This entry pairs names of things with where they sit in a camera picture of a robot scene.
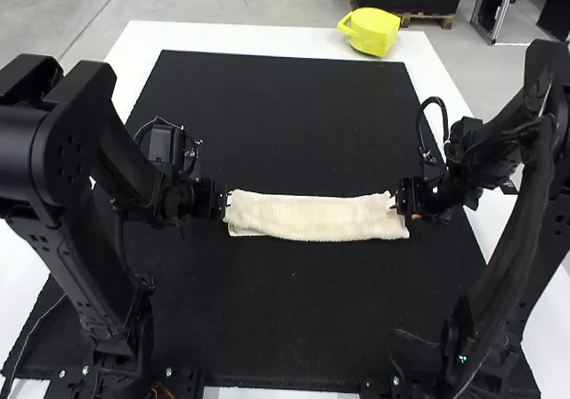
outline cable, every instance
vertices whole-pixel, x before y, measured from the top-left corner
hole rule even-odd
[[[125,214],[121,210],[115,212],[115,250],[121,265],[128,274],[131,274],[125,252]]]
[[[2,386],[2,391],[0,392],[0,399],[8,399],[8,396],[12,392],[12,384],[14,382],[14,378],[16,377],[16,372],[18,372],[18,370],[20,369],[21,358],[26,353],[26,349],[28,348],[29,339],[32,337],[32,335],[34,334],[34,332],[36,331],[36,329],[40,325],[40,323],[43,322],[45,320],[45,318],[47,316],[49,316],[50,313],[53,310],[55,310],[55,308],[59,304],[61,304],[61,302],[63,301],[63,299],[65,297],[66,297],[66,295],[63,294],[60,297],[60,299],[58,299],[55,302],[54,305],[52,305],[50,308],[48,308],[47,311],[37,319],[37,321],[36,321],[36,323],[34,323],[34,326],[32,327],[32,329],[29,330],[28,335],[26,336],[26,339],[24,340],[24,345],[22,346],[22,348],[20,350],[20,354],[18,354],[18,358],[16,359],[16,363],[13,366],[13,370],[10,373],[10,376],[6,377],[6,380],[4,381],[4,385]]]
[[[433,348],[437,348],[439,347],[439,343],[435,343],[433,341],[427,341],[424,338],[418,337],[417,335],[414,335],[410,332],[408,332],[407,330],[402,330],[400,328],[396,328],[394,330],[392,330],[392,332],[389,332],[387,334],[387,338],[389,338],[390,336],[397,336],[397,337],[401,337],[404,339],[409,339],[412,341],[418,341],[422,344],[425,344],[427,346],[433,347]],[[398,364],[398,362],[396,361],[396,359],[392,356],[392,352],[390,351],[388,353],[388,360],[390,361],[390,363],[392,364],[392,366],[394,367],[395,371],[398,373],[398,375],[400,376],[400,379],[402,381],[406,380],[406,377],[403,373],[402,368],[400,367],[400,365]]]
[[[395,330],[393,330],[391,332],[391,334],[397,335],[398,337],[402,337],[405,339],[412,339],[414,341],[419,341],[420,343],[426,344],[426,345],[431,346],[431,347],[439,347],[439,343],[435,343],[433,341],[427,341],[424,338],[418,337],[417,335],[414,335],[414,334],[408,332],[407,330],[401,330],[400,328],[396,328]]]
[[[97,371],[97,375],[95,376],[95,385],[93,387],[93,392],[91,393],[91,399],[95,399],[95,397],[97,396],[101,382],[102,382],[101,373]]]
[[[168,395],[168,397],[169,397],[170,399],[176,399],[176,396],[174,396],[174,395],[172,394],[172,392],[171,392],[170,390],[168,390],[166,387],[162,387],[162,390],[164,390],[164,392]]]
[[[183,126],[175,125],[174,123],[170,123],[168,120],[165,120],[162,117],[157,116],[153,120],[151,120],[148,123],[145,123],[144,125],[139,127],[139,130],[137,130],[136,134],[134,134],[133,139],[139,147],[141,146],[141,143],[143,142],[144,136],[149,132],[149,130],[152,129],[152,127],[154,125],[169,125],[169,126],[176,127],[178,129],[184,130]]]
[[[141,145],[143,144],[144,136],[146,136],[146,134],[148,134],[149,131],[152,129],[152,127],[155,125],[169,125],[172,127],[176,127],[177,129],[184,130],[184,126],[175,125],[174,123],[171,123],[168,120],[165,120],[164,118],[157,116],[153,120],[151,120],[151,121],[145,123],[144,125],[142,125],[141,127],[139,127],[139,130],[137,130],[136,133],[134,134],[133,139],[139,148],[141,148]],[[180,178],[185,179],[186,177],[191,175],[192,171],[194,170],[194,168],[196,166],[196,158],[198,157],[198,146],[199,146],[199,144],[187,132],[184,131],[183,135],[186,138],[185,143],[190,142],[191,149],[194,151],[194,158],[192,160],[192,163],[190,164],[190,166],[187,169],[180,172],[180,174],[179,174]]]
[[[426,110],[426,107],[431,103],[439,105],[439,108],[442,111],[442,118],[444,120],[444,143],[449,139],[449,119],[447,118],[447,108],[445,108],[445,103],[441,98],[438,98],[437,96],[431,96],[421,103],[416,114],[416,134],[418,136],[419,150],[421,151],[421,155],[424,158],[429,156],[429,150],[426,148],[424,136],[421,133],[421,117],[425,117],[424,111]]]

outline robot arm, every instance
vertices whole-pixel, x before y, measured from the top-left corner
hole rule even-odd
[[[82,61],[64,77],[53,58],[33,55],[0,71],[0,216],[75,306],[93,346],[89,363],[111,388],[145,397],[153,282],[121,264],[89,178],[127,219],[155,228],[221,217],[225,191],[192,178],[199,145],[179,126],[142,128],[140,140],[151,135],[147,159],[114,110],[115,81],[107,64]]]
[[[501,113],[486,124],[455,123],[445,168],[437,172],[422,158],[424,175],[399,184],[399,213],[445,219],[462,205],[476,209],[483,189],[525,164],[517,204],[483,276],[444,323],[438,398],[456,399],[468,388],[473,397],[508,397],[528,315],[570,249],[559,226],[570,215],[569,72],[565,46],[535,41],[524,88]]]

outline gray floor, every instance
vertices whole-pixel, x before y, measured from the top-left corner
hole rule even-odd
[[[475,0],[461,0],[452,30],[413,21],[427,33],[476,117],[492,118],[523,82],[525,47],[490,47],[469,25]],[[334,28],[348,0],[0,0],[0,66],[22,52],[51,54],[65,70],[102,61],[130,20],[244,23]],[[509,8],[500,41],[543,37],[537,8]]]

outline white towel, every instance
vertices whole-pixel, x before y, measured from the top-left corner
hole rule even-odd
[[[231,236],[274,236],[301,241],[408,239],[390,193],[338,198],[259,194],[234,190],[224,221]]]

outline black mat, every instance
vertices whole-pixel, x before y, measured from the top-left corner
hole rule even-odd
[[[419,172],[418,106],[403,64],[163,52],[127,127],[155,116],[184,124],[204,141],[204,174],[231,188],[357,196]],[[95,194],[110,228],[108,198]],[[221,223],[189,223],[186,241],[128,225],[131,265],[159,285],[154,356],[191,362],[210,384],[355,390],[388,371],[391,329],[437,340],[484,266],[462,211],[446,226],[409,228],[409,240],[311,244],[230,238]],[[48,281],[24,332],[60,294]],[[49,378],[86,352],[66,303],[20,375]],[[438,364],[411,352],[399,360],[432,372]],[[535,387],[525,362],[513,385]]]

